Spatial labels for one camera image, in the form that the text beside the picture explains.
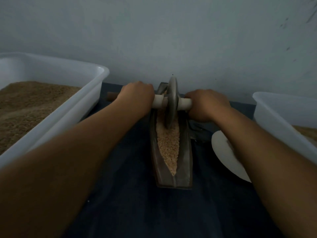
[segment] hand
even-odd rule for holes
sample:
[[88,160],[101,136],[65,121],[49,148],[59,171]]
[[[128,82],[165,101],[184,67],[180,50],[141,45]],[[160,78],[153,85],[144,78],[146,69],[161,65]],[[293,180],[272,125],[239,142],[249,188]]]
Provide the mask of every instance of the hand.
[[136,113],[140,116],[139,118],[142,118],[151,110],[153,100],[153,85],[138,81],[123,86],[115,102],[125,104],[130,112]]
[[185,98],[192,99],[192,108],[188,115],[198,122],[215,121],[221,118],[223,110],[231,108],[225,95],[211,89],[197,89],[187,93]]

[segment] person's right arm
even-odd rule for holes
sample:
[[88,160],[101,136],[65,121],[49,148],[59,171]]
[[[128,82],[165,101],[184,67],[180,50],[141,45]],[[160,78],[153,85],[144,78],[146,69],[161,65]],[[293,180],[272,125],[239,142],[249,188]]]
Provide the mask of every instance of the person's right arm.
[[232,144],[263,205],[287,237],[317,237],[317,166],[231,108],[223,94],[196,90],[190,118],[215,122]]

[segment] blue fabric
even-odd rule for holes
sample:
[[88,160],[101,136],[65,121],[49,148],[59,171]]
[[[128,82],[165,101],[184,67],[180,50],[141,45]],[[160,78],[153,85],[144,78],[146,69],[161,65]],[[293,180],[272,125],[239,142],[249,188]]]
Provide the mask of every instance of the blue fabric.
[[[101,98],[92,113],[105,105]],[[156,187],[149,118],[140,120],[105,160],[64,237],[282,236],[252,184],[221,164],[210,141],[192,140],[192,153],[192,190]]]

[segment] white plastic container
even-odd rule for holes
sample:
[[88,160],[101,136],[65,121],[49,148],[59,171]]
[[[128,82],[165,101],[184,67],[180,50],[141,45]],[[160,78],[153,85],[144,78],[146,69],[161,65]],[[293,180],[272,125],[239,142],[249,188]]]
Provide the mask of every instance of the white plastic container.
[[0,89],[20,81],[83,87],[0,156],[0,168],[78,123],[98,102],[109,69],[28,53],[0,54]]
[[317,164],[317,147],[292,125],[317,128],[317,99],[256,92],[255,121],[267,132]]

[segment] person's left arm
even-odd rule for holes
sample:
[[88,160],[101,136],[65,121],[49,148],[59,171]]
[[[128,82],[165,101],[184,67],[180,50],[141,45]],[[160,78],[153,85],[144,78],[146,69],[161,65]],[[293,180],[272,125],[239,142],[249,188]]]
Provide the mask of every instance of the person's left arm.
[[80,211],[101,164],[151,109],[153,86],[123,87],[109,106],[0,172],[0,236],[58,237]]

